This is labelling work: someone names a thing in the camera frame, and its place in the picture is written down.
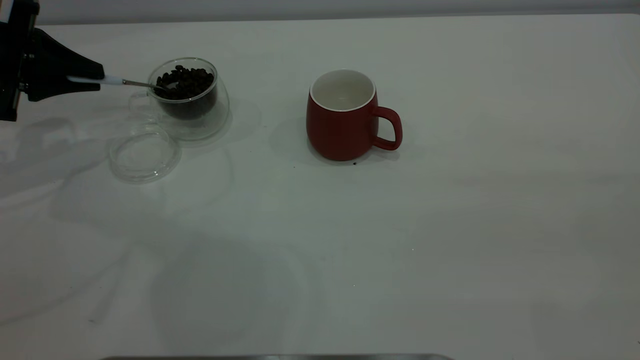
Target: spoon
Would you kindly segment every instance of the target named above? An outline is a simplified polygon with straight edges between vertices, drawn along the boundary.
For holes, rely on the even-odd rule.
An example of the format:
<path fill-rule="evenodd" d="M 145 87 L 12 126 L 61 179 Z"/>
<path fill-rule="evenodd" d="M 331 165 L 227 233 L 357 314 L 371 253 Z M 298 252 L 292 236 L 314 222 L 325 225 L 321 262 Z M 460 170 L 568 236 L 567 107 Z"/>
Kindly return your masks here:
<path fill-rule="evenodd" d="M 111 75 L 105 75 L 104 79 L 87 79 L 87 78 L 78 78 L 76 76 L 67 76 L 69 81 L 73 81 L 75 83 L 86 83 L 86 84 L 105 84 L 105 85 L 132 85 L 132 86 L 144 86 L 147 88 L 154 88 L 162 91 L 167 91 L 167 88 L 147 84 L 147 83 L 139 83 L 137 81 L 126 80 L 122 78 L 117 78 Z"/>

